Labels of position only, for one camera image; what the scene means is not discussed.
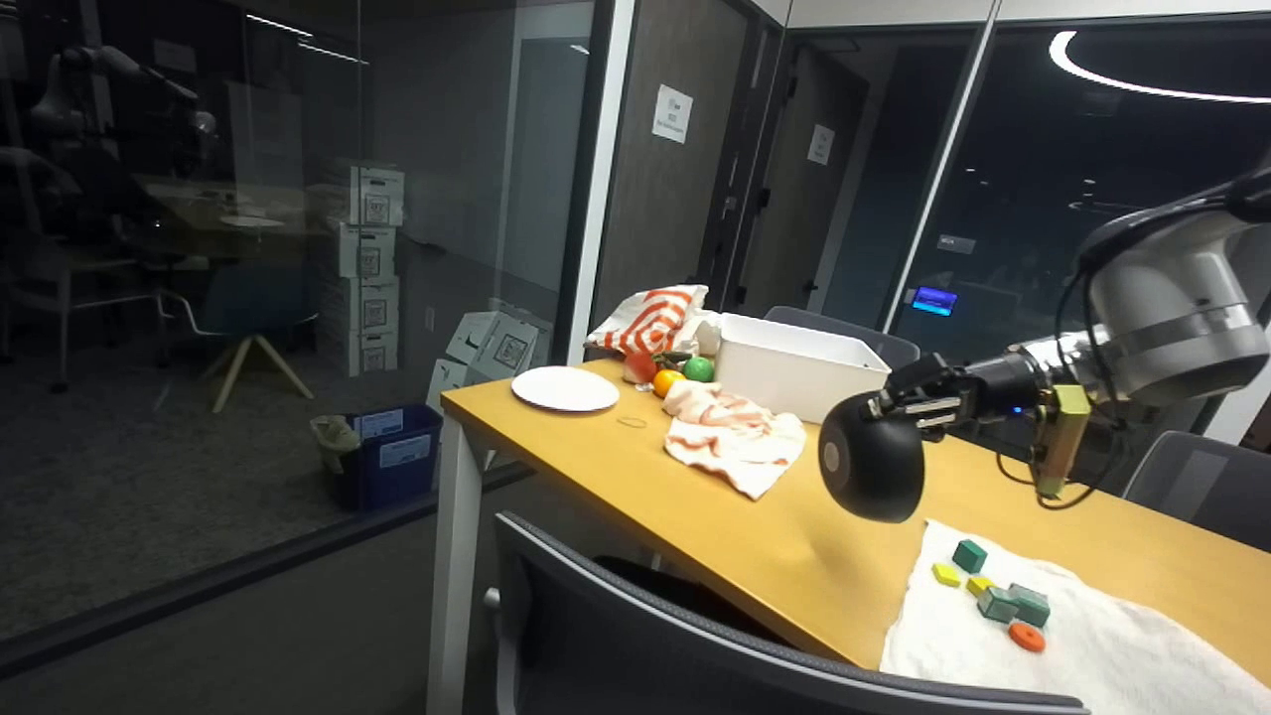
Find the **cable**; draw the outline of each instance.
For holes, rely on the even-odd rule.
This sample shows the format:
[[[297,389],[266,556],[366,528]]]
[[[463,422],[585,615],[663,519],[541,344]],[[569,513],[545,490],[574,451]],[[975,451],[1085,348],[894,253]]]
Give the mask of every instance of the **cable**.
[[[1027,478],[1015,478],[1004,467],[1004,451],[998,447],[998,471],[1010,478],[1011,484],[1032,484]]]
[[[1076,510],[1081,500],[1088,500],[1090,494],[1098,494],[1098,484],[1108,484],[1108,471],[1110,471],[1110,464],[1114,464],[1120,457],[1124,457],[1124,441],[1114,441],[1114,451],[1105,461],[1098,478],[1088,482],[1072,500],[1056,500],[1056,496],[1039,496],[1039,494],[1035,494],[1035,506],[1039,506],[1044,513]]]

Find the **red and white bag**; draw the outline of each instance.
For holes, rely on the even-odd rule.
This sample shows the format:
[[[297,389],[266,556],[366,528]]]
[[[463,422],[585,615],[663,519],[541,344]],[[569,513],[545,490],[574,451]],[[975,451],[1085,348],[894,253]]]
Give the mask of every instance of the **red and white bag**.
[[[654,284],[624,298],[587,344],[615,352],[692,352],[701,323],[705,284]]]

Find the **glass wall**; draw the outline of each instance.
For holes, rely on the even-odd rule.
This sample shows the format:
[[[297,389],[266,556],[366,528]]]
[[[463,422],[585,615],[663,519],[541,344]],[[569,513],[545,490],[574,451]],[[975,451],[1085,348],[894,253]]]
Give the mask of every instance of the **glass wall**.
[[[0,641],[427,500],[342,430],[560,359],[587,47],[593,0],[0,4]]]
[[[844,69],[889,47],[889,84],[873,84],[879,119],[859,137],[859,177],[843,177],[810,307],[889,327],[955,360],[1053,332],[1076,245],[1098,224],[1261,168],[1271,136],[1271,79],[1257,73],[1268,12],[1150,16],[1149,4],[1108,4],[1069,16],[1004,4],[938,172],[979,29],[969,16],[885,12],[860,29],[794,33]],[[1268,303],[1268,259],[1261,241],[1236,245],[1255,308]],[[1076,478],[1124,478],[1161,430],[1199,430],[1208,409],[1212,400],[1098,409]],[[1026,430],[971,438],[1020,451]]]

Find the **wall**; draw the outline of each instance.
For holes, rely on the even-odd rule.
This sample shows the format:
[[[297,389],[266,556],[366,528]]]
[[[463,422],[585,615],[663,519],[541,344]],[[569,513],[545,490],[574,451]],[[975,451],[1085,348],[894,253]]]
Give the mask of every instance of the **wall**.
[[[746,21],[726,0],[638,0],[594,323],[632,290],[700,267]],[[685,144],[650,136],[660,84],[685,92]]]
[[[860,54],[849,59],[849,73],[860,75],[868,84],[868,92],[867,92],[860,128],[859,128],[859,136],[849,144],[849,159],[844,159],[844,172],[843,172],[835,214],[831,214],[831,225],[827,225],[827,245],[822,245],[818,276],[815,276],[818,290],[806,303],[818,315],[827,315],[827,295],[831,295],[831,283],[835,283],[835,269],[838,269],[838,250],[843,250],[843,238],[844,238],[844,224],[859,212],[859,189],[860,189],[860,175],[868,168],[868,147],[873,147],[873,136],[879,136],[883,100],[889,92],[889,69],[894,69],[894,47],[873,47],[873,53],[860,53]]]
[[[411,241],[497,261],[512,12],[417,12],[366,0],[368,161],[407,177]]]
[[[755,8],[766,12],[777,22],[789,21],[789,0],[755,0]]]

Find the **white cloth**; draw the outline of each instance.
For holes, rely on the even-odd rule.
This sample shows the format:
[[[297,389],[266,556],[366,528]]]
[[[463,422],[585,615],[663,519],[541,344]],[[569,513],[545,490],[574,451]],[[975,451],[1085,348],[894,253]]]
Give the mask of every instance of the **white cloth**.
[[[1271,691],[1176,619],[1105,596],[1072,570],[975,540],[992,584],[1047,596],[1044,653],[1020,653],[963,586],[934,578],[963,531],[924,524],[909,593],[883,649],[883,672],[1076,696],[1096,715],[1271,715]]]
[[[757,500],[803,451],[803,422],[766,412],[717,385],[680,380],[663,409],[669,412],[667,451],[681,464],[724,471],[742,496]]]

